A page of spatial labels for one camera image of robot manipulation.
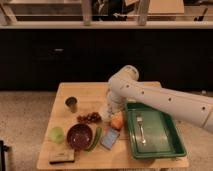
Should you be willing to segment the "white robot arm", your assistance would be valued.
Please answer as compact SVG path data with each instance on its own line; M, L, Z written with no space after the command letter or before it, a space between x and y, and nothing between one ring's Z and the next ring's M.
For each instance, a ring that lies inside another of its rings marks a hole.
M139 72L132 65L124 66L109 78L110 112L117 112L127 99L133 99L213 133L213 98L149 86L138 79Z

